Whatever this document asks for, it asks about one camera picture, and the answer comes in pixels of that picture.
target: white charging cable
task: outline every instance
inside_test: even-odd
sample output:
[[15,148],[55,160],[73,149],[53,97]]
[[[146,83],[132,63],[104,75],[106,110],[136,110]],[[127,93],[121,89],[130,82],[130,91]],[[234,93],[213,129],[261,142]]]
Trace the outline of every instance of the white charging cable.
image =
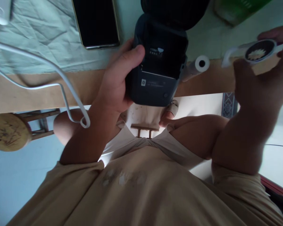
[[54,84],[48,84],[48,85],[43,85],[43,86],[38,86],[38,87],[26,87],[26,86],[23,86],[13,80],[11,80],[6,74],[4,74],[1,70],[0,70],[0,75],[2,75],[3,77],[5,77],[7,80],[9,80],[10,82],[12,82],[13,84],[21,87],[21,88],[24,88],[24,89],[43,89],[43,88],[46,88],[46,87],[51,87],[51,86],[56,86],[56,85],[59,85],[61,87],[61,91],[62,91],[62,95],[63,95],[63,98],[64,98],[64,102],[65,102],[65,106],[66,106],[66,109],[67,109],[67,113],[68,113],[68,117],[69,119],[72,121],[72,122],[76,122],[76,123],[80,123],[82,125],[82,127],[84,128],[89,128],[90,126],[90,118],[88,116],[88,113],[84,107],[84,105],[82,104],[80,98],[78,97],[76,91],[74,90],[71,82],[69,81],[69,79],[67,78],[67,76],[64,74],[64,72],[62,71],[61,68],[59,68],[56,64],[54,64],[53,62],[43,58],[43,57],[40,57],[36,54],[33,54],[33,53],[30,53],[30,52],[27,52],[25,50],[22,50],[22,49],[19,49],[19,48],[16,48],[16,47],[13,47],[13,46],[9,46],[7,44],[3,44],[3,43],[0,43],[0,49],[2,50],[6,50],[6,51],[9,51],[9,52],[13,52],[13,53],[17,53],[17,54],[20,54],[20,55],[23,55],[23,56],[26,56],[26,57],[29,57],[29,58],[32,58],[32,59],[35,59],[37,61],[40,61],[44,64],[47,64],[51,67],[54,68],[54,70],[62,77],[62,79],[65,81],[66,85],[68,86],[68,88],[70,89],[70,92],[72,93],[75,101],[77,102],[78,106],[80,107],[82,113],[83,113],[83,118],[81,119],[81,121],[75,121],[72,116],[71,116],[71,112],[70,112],[70,109],[69,109],[69,105],[68,105],[68,102],[67,102],[67,99],[66,99],[66,94],[65,94],[65,91],[64,91],[64,88],[63,88],[63,85],[60,84],[60,83],[54,83]]

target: black label printer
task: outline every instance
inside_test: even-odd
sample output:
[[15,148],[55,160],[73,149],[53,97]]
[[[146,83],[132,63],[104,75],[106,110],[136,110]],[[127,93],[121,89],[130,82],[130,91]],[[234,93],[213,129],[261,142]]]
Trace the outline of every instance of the black label printer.
[[186,66],[186,30],[203,17],[209,0],[141,0],[144,14],[135,27],[134,47],[146,54],[126,77],[126,91],[140,105],[172,102]]

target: leg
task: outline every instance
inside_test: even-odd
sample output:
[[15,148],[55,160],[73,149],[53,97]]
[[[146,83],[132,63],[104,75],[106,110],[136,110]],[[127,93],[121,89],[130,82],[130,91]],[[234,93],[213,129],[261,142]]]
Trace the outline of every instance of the leg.
[[[70,110],[71,115],[74,120],[80,121],[83,117],[83,114],[80,109],[72,109]],[[81,125],[75,122],[70,121],[67,112],[62,112],[59,114],[54,122],[53,122],[53,131],[54,134],[58,137],[60,142],[63,145],[66,145],[68,141],[72,138],[75,131],[80,127]],[[120,128],[115,126],[113,133],[111,135],[112,140],[118,133],[120,132]]]
[[190,116],[172,120],[174,115],[166,112],[159,122],[161,127],[174,126],[170,134],[192,153],[203,159],[211,159],[217,137],[228,119],[218,115]]

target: phone screen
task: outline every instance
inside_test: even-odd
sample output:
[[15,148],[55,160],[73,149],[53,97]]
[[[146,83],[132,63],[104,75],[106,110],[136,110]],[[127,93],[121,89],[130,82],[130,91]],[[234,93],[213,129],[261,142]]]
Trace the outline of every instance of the phone screen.
[[73,0],[73,6],[83,46],[119,45],[112,0]]

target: paper roll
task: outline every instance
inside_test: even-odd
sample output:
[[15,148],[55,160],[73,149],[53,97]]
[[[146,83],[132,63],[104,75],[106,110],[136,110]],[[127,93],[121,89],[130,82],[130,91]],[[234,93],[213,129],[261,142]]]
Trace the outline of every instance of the paper roll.
[[208,70],[209,66],[210,60],[207,56],[201,55],[197,57],[196,60],[186,66],[182,81],[186,82],[194,76],[205,72],[206,70]]

